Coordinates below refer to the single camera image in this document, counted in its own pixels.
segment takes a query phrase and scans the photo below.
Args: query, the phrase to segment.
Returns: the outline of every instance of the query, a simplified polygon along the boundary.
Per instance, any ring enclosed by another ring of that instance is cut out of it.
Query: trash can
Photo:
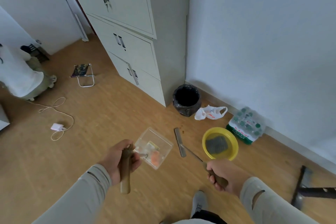
[[[193,85],[179,86],[173,94],[173,106],[183,116],[190,117],[201,107],[200,92]]]

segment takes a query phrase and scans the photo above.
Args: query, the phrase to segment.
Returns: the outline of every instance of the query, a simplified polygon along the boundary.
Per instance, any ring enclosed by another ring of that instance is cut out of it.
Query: gray shoe
[[[190,218],[200,210],[208,209],[208,201],[205,193],[201,190],[197,191],[192,199],[192,209]]]

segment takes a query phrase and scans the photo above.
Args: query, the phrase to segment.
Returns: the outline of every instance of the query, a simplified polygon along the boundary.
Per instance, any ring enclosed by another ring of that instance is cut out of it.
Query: person's right hand
[[[235,194],[237,197],[240,195],[243,184],[247,179],[252,177],[248,172],[244,171],[240,167],[237,167],[228,159],[214,159],[208,162],[208,170],[213,170],[216,175],[225,178],[229,184],[226,188],[221,187],[215,182],[213,175],[208,174],[208,180],[214,185],[218,191],[226,191]]]

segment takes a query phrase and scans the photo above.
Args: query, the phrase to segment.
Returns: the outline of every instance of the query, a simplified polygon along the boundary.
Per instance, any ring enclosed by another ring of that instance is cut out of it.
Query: gray sleeve
[[[33,224],[94,223],[111,184],[106,169],[95,164]]]
[[[258,197],[252,209],[253,197],[262,190],[265,192]],[[318,224],[256,177],[244,183],[240,201],[256,224]]]

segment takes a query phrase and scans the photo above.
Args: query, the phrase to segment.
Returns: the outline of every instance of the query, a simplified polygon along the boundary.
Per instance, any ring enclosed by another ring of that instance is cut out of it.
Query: white cabinet
[[[185,79],[189,0],[78,1],[120,76],[167,106]]]

